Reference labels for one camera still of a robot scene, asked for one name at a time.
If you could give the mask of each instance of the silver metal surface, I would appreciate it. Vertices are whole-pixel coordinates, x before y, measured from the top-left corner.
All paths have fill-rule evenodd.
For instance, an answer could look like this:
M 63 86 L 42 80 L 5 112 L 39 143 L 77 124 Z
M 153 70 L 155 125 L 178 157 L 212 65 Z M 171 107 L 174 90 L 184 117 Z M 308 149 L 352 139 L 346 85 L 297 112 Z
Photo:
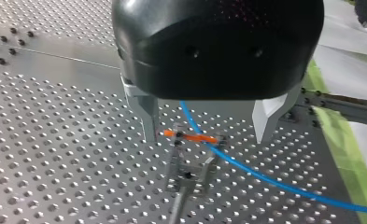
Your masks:
M 174 197 L 162 190 L 169 143 L 144 142 L 138 118 L 123 102 L 116 94 L 0 73 L 0 223 L 166 223 Z M 163 127 L 184 122 L 173 102 L 160 110 Z M 338 186 L 344 192 L 331 181 L 338 182 L 330 176 L 336 173 L 320 159 L 328 149 L 317 147 L 315 135 L 281 127 L 272 143 L 258 145 L 244 120 L 193 115 L 209 134 L 228 134 L 225 151 L 251 167 L 320 194 L 338 198 Z M 185 147 L 186 162 L 203 162 L 203 146 Z M 209 195 L 187 204 L 186 223 L 352 220 L 225 162 Z
M 72 38 L 87 45 L 114 45 L 110 0 L 0 0 L 0 26 L 31 28 L 50 38 Z

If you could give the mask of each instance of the metal bracket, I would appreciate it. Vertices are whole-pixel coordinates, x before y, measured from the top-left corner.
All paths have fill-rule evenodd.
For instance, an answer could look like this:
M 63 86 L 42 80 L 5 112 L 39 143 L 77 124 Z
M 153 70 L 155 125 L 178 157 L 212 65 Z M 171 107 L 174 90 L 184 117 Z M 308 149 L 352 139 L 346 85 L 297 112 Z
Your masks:
M 171 159 L 166 167 L 165 190 L 168 192 L 178 192 L 172 209 L 169 224 L 180 223 L 180 217 L 184 210 L 186 201 L 190 196 L 204 197 L 209 191 L 209 183 L 216 173 L 216 164 L 219 157 L 212 151 L 208 151 L 203 168 L 182 164 L 183 154 L 180 147 L 183 132 L 182 126 L 176 124 L 174 127 L 176 136 L 174 138 L 174 147 L 171 152 Z M 226 137 L 218 135 L 218 149 L 226 145 Z

